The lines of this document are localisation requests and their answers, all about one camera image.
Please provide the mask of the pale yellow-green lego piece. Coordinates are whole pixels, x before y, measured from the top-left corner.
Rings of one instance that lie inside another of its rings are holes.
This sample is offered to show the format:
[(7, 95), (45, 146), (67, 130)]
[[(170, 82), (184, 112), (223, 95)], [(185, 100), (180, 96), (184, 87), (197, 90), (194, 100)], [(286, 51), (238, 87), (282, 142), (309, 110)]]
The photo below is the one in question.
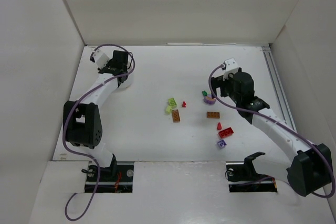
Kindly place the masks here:
[(170, 105), (168, 105), (166, 108), (165, 108), (165, 113), (166, 114), (170, 114), (172, 112), (172, 107)]

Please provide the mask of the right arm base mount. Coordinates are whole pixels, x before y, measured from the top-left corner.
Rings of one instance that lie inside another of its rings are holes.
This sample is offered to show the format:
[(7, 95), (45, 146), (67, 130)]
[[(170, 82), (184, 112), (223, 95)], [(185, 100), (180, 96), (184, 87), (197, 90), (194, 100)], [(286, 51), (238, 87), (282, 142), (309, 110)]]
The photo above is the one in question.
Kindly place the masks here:
[(256, 152), (244, 158), (243, 161), (226, 162), (225, 177), (228, 180), (230, 193), (277, 193), (275, 179), (256, 172), (253, 161), (265, 155)]

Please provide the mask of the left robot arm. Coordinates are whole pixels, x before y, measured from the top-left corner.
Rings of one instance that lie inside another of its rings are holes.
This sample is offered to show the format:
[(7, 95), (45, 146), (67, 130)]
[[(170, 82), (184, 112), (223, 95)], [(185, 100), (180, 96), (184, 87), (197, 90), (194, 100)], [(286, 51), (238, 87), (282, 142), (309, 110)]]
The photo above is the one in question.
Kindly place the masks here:
[(96, 49), (90, 60), (98, 66), (98, 77), (78, 100), (64, 104), (62, 141), (76, 148), (72, 153), (93, 158), (96, 164), (94, 174), (101, 169), (102, 173), (114, 176), (117, 161), (102, 142), (100, 109), (113, 92), (132, 83), (133, 54), (126, 50), (115, 50), (109, 57)]

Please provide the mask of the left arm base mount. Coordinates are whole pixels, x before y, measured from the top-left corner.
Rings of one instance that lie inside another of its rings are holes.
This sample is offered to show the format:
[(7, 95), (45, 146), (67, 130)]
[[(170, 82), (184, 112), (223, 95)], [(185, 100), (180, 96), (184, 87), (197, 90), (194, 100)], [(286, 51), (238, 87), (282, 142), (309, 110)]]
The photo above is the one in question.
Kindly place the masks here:
[[(90, 163), (87, 169), (82, 169), (82, 173), (86, 175), (84, 191), (92, 193), (98, 178), (98, 168)], [(134, 162), (117, 162), (112, 173), (102, 168), (96, 193), (132, 193), (133, 175)]]

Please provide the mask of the purple lego assembly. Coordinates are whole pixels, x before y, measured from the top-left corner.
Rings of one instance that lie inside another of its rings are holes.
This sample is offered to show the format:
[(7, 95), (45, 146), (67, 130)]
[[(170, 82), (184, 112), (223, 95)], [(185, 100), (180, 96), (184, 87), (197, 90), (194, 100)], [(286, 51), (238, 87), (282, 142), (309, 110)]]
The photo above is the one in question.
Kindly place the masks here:
[(216, 99), (213, 98), (211, 94), (207, 94), (206, 96), (204, 96), (203, 101), (209, 105), (214, 105), (216, 103)]

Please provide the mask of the white round divided container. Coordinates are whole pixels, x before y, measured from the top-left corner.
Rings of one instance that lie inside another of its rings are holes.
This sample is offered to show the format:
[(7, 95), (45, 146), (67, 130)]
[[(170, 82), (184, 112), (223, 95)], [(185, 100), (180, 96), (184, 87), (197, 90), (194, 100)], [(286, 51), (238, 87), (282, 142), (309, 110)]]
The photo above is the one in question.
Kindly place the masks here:
[(128, 88), (132, 83), (134, 82), (134, 74), (128, 75), (128, 78), (126, 81), (124, 81), (122, 84), (119, 85), (118, 90), (125, 90)]

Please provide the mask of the lavender small lego piece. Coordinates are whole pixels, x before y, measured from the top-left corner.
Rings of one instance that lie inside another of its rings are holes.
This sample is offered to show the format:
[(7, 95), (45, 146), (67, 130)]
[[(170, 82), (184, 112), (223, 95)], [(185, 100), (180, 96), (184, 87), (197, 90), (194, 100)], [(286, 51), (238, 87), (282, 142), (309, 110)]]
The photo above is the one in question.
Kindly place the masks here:
[(217, 145), (217, 147), (218, 147), (220, 150), (223, 149), (223, 148), (225, 148), (225, 147), (227, 146), (226, 142), (225, 142), (223, 139), (219, 140), (219, 141), (216, 143), (216, 145)]

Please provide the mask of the orange lego brick left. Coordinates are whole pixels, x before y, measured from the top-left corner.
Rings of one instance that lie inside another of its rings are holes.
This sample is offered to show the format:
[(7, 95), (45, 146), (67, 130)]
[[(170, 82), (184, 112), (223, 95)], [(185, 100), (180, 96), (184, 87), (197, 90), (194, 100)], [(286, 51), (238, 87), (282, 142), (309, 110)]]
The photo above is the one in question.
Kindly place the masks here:
[(178, 123), (181, 121), (180, 119), (180, 114), (179, 114), (179, 111), (176, 109), (176, 110), (172, 110), (172, 120), (174, 123)]

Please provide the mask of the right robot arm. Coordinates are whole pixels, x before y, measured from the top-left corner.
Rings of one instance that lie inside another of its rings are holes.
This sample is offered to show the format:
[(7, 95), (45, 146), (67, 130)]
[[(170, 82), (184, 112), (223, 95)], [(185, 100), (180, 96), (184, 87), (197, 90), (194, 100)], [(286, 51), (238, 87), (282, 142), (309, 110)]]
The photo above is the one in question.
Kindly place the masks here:
[(240, 67), (219, 66), (223, 75), (210, 75), (208, 85), (212, 97), (222, 105), (238, 111), (249, 124), (265, 133), (287, 156), (289, 164), (277, 168), (269, 164), (269, 171), (258, 173), (254, 160), (263, 155), (256, 152), (240, 165), (230, 166), (226, 174), (230, 182), (240, 186), (254, 185), (261, 181), (280, 178), (285, 172), (285, 181), (300, 196), (313, 194), (320, 198), (331, 198), (335, 194), (335, 176), (332, 168), (331, 151), (325, 144), (313, 144), (285, 122), (278, 119), (270, 105), (255, 95), (254, 81)]

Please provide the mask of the lime green lego brick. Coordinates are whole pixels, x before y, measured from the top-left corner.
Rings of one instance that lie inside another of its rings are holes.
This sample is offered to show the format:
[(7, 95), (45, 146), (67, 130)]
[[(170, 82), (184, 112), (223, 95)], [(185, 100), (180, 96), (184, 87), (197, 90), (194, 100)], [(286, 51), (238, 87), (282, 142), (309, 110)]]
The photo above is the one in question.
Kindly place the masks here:
[(175, 108), (177, 106), (177, 103), (174, 98), (168, 99), (168, 103), (172, 108)]

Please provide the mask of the orange lego plate right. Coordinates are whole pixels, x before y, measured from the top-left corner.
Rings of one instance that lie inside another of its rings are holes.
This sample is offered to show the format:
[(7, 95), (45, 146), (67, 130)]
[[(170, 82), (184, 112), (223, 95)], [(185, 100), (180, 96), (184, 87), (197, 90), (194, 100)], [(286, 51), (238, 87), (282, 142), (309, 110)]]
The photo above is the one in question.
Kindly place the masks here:
[(219, 119), (220, 118), (220, 113), (219, 112), (207, 111), (206, 112), (206, 117), (209, 118), (209, 119)]

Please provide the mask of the red lego slope piece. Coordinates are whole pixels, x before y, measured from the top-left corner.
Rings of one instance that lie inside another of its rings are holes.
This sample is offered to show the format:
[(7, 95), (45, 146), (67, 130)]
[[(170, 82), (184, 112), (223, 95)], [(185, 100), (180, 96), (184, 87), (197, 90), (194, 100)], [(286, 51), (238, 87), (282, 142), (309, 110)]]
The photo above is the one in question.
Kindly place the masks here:
[(222, 125), (221, 125), (220, 122), (218, 122), (218, 124), (217, 124), (217, 130), (221, 130), (221, 129), (222, 129)]

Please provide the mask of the red lego brick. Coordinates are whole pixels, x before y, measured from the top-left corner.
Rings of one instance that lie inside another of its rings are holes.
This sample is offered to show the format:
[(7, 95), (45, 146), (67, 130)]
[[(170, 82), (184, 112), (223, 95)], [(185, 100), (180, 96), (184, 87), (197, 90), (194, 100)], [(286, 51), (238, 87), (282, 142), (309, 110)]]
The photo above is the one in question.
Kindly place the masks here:
[(218, 135), (220, 138), (226, 138), (234, 134), (234, 131), (232, 130), (231, 127), (226, 128), (224, 130), (221, 130), (218, 132)]

